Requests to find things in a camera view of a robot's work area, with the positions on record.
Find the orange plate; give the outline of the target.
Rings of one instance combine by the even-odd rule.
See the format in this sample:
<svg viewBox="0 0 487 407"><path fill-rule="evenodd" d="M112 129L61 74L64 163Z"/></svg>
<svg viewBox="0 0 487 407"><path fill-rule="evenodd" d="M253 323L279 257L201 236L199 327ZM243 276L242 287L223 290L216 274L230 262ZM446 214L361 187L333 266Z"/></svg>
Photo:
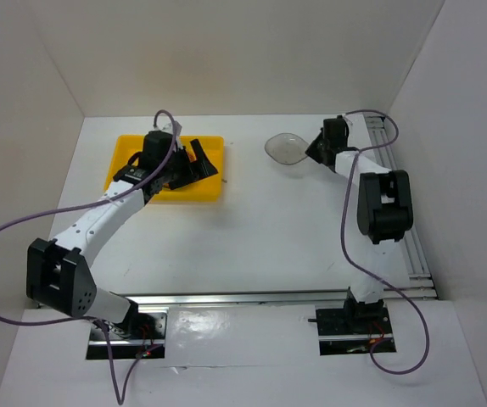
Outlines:
<svg viewBox="0 0 487 407"><path fill-rule="evenodd" d="M187 155L188 155L188 158L189 158L189 161L190 162L194 162L197 160L196 156L194 155L194 153L191 153L191 152L187 152Z"/></svg>

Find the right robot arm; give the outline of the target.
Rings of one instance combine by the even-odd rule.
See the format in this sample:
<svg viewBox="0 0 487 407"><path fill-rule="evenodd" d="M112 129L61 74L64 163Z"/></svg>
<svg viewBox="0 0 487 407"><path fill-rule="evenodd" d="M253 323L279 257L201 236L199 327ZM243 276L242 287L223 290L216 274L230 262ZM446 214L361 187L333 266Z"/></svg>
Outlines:
<svg viewBox="0 0 487 407"><path fill-rule="evenodd" d="M342 322L351 332L362 332L383 319L383 291L395 289L389 258L413 225L409 175L383 167L349 145L350 126L339 115L325 119L305 154L357 189L355 220L366 250L344 301Z"/></svg>

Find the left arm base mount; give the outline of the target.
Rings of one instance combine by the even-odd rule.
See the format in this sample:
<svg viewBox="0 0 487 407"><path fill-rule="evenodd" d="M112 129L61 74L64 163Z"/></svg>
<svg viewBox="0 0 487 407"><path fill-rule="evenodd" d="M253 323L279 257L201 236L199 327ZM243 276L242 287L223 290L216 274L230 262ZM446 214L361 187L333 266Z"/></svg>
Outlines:
<svg viewBox="0 0 487 407"><path fill-rule="evenodd" d="M167 320L166 310L155 310L148 313L146 321L133 333L124 333L119 327L105 322L113 359L132 360L139 355L146 360L163 359ZM90 330L86 359L109 359L106 337L99 326L93 326Z"/></svg>

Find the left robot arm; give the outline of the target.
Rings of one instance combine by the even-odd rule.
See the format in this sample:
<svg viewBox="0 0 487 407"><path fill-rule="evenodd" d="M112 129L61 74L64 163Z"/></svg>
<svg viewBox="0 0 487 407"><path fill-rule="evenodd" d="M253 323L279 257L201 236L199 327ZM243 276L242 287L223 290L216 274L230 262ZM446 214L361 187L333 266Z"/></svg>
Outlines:
<svg viewBox="0 0 487 407"><path fill-rule="evenodd" d="M121 338L153 326L154 318L140 312L135 301L98 287L90 268L111 237L154 196L218 173L198 138L182 145L171 130L150 131L95 207L51 240L31 243L27 297L72 318L105 321Z"/></svg>

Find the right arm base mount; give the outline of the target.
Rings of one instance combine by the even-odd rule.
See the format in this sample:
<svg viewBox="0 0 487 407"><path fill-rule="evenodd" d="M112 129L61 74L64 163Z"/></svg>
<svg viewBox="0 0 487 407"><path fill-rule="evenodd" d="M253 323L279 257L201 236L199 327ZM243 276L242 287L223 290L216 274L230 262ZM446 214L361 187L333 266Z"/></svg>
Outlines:
<svg viewBox="0 0 487 407"><path fill-rule="evenodd" d="M386 307L379 316L359 321L349 321L342 309L316 309L307 321L316 328L321 356L368 354L373 345L376 353L396 352Z"/></svg>

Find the clear grey plate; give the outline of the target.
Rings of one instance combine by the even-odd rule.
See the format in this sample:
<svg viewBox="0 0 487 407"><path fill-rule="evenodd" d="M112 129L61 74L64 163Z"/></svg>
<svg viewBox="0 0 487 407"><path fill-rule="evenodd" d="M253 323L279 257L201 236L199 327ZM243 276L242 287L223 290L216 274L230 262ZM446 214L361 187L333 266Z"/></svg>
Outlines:
<svg viewBox="0 0 487 407"><path fill-rule="evenodd" d="M307 158L309 143L293 133L279 133L265 143L266 154L278 164L294 165Z"/></svg>

